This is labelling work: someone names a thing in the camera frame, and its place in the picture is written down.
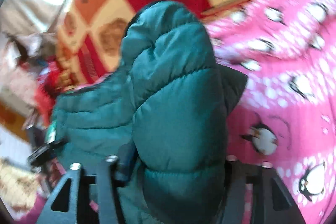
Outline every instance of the green puffer jacket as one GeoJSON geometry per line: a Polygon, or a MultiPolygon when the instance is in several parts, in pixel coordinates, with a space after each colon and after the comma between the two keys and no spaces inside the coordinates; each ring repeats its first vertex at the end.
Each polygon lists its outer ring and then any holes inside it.
{"type": "Polygon", "coordinates": [[[172,1],[142,9],[121,51],[102,83],[58,97],[56,139],[70,141],[58,160],[94,165],[133,138],[139,160],[118,188],[126,223],[211,223],[223,194],[225,120],[246,76],[216,64],[203,25],[172,1]]]}

